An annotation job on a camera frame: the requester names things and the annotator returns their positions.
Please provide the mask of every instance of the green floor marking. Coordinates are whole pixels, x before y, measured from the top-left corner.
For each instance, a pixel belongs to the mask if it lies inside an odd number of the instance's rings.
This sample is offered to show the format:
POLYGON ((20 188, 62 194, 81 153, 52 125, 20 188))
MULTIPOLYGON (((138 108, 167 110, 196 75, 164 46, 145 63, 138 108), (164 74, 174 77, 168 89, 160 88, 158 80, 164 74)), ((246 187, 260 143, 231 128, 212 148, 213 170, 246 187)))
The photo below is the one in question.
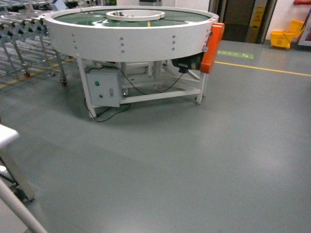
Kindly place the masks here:
POLYGON ((232 56, 232 57, 249 58, 249 59, 254 58, 254 55, 252 54, 243 53, 243 52, 225 51, 225 50, 218 50, 217 54, 227 55, 227 56, 232 56))

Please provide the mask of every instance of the yellow floor line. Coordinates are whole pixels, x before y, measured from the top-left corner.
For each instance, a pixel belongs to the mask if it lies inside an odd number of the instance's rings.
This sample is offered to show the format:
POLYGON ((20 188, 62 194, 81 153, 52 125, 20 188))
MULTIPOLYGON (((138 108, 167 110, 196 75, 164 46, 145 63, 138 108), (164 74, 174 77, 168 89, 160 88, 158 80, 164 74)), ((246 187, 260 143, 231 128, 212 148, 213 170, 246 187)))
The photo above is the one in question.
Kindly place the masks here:
POLYGON ((261 67, 252 67, 252 66, 245 66, 245 65, 239 65, 239 64, 234 64, 234 63, 227 63, 227 62, 215 62, 215 63, 223 64, 223 65, 229 65, 229 66, 235 66, 235 67, 244 67, 244 68, 251 68, 251 69, 261 69, 261 70, 272 71, 272 72, 279 72, 279 73, 286 73, 286 74, 294 74, 294 75, 302 75, 302 76, 311 77, 311 74, 296 73, 296 72, 290 72, 290 71, 279 70, 279 69, 268 69, 268 68, 261 68, 261 67))
MULTIPOLYGON (((70 62, 70 61, 72 61, 73 59, 75 59, 75 58, 67 59, 67 60, 63 61, 62 64, 63 64, 63 63, 66 63, 66 62, 70 62)), ((54 68, 54 67, 57 67, 57 66, 58 66, 58 64, 54 64, 54 65, 49 66, 48 68, 54 68)), ((47 70, 40 70, 40 71, 31 73, 31 74, 30 74, 30 77, 35 76, 35 75, 40 74, 40 73, 43 73, 44 71, 47 71, 47 70)), ((15 83, 17 83, 17 82, 19 82, 19 81, 22 81, 22 80, 24 80, 24 79, 28 79, 28 78, 26 78, 26 77, 20 77, 20 78, 15 79, 15 80, 13 80, 13 81, 11 81, 11 82, 2 84, 2 85, 0 85, 0 89, 4 88, 4 87, 6 87, 6 86, 9 86, 9 85, 15 84, 15 83)))

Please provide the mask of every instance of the dark door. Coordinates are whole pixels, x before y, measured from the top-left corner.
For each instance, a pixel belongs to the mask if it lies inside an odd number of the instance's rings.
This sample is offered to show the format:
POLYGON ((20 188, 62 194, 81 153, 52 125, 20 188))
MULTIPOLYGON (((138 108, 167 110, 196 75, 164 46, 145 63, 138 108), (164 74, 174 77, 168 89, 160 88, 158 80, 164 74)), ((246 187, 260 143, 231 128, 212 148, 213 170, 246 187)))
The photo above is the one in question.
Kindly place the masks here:
POLYGON ((223 0, 223 22, 225 33, 223 40, 245 42, 256 0, 223 0))

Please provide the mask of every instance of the power switch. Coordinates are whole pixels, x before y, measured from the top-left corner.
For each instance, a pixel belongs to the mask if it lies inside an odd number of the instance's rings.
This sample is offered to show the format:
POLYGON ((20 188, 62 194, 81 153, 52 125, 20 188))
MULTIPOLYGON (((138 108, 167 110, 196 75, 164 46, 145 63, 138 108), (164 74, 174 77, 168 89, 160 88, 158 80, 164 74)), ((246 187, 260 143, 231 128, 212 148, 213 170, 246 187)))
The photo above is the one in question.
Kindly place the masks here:
POLYGON ((112 89, 112 88, 109 89, 109 93, 110 93, 110 97, 113 97, 113 96, 114 96, 114 95, 113 95, 113 89, 112 89))

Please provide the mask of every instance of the doorway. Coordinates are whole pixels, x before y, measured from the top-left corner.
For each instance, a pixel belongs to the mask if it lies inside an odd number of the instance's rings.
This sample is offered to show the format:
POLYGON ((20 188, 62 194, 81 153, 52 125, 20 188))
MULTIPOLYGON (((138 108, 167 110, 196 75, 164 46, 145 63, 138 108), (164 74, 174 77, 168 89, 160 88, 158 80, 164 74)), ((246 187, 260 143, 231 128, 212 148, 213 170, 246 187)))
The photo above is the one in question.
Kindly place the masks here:
POLYGON ((211 0, 209 11, 225 23, 223 40, 258 43, 265 40, 277 0, 211 0))

